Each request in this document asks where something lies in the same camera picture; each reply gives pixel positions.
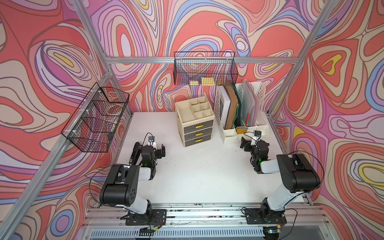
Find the beige drawer organizer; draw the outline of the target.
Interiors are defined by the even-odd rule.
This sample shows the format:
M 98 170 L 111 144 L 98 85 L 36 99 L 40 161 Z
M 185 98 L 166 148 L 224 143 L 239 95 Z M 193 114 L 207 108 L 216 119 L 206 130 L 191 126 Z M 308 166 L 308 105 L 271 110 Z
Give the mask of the beige drawer organizer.
M 215 115 L 206 96 L 176 102 L 175 110 L 184 147 L 211 139 Z

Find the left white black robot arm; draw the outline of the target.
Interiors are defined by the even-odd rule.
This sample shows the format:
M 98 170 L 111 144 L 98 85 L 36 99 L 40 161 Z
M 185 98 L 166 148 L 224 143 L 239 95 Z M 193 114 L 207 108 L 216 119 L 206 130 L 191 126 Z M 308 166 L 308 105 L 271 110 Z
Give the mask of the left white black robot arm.
M 100 204 L 151 218 L 152 204 L 139 196 L 138 184 L 154 179 L 158 160 L 165 156 L 164 145 L 157 149 L 155 145 L 135 143 L 129 165 L 112 165 L 99 196 Z

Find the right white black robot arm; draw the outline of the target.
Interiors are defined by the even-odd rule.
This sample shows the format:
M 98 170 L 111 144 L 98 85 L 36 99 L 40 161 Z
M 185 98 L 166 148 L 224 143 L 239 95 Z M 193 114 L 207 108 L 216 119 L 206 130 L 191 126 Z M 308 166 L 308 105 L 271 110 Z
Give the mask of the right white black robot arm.
M 240 148 L 251 154 L 250 163 L 257 174 L 280 174 L 282 184 L 263 200 L 260 209 L 264 215 L 280 214 L 297 197 L 318 189 L 322 180 L 303 154 L 281 154 L 269 159 L 270 144 L 259 133 L 255 131 L 252 137 L 244 135 Z

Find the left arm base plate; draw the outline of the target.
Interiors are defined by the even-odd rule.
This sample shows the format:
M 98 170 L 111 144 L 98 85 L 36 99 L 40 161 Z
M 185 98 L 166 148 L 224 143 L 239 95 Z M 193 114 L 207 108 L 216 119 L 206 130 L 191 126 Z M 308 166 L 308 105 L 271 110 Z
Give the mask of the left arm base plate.
M 126 222 L 126 226 L 163 226 L 166 224 L 167 210 L 154 209 L 149 210 L 143 215 L 129 212 L 120 218 Z

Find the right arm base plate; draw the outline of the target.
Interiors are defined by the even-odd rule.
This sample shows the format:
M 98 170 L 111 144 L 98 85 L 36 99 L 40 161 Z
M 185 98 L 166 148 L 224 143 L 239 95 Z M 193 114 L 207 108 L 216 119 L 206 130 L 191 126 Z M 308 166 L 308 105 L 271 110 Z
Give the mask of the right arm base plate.
M 241 208 L 248 225 L 285 225 L 287 223 L 284 211 L 272 211 L 269 209 Z

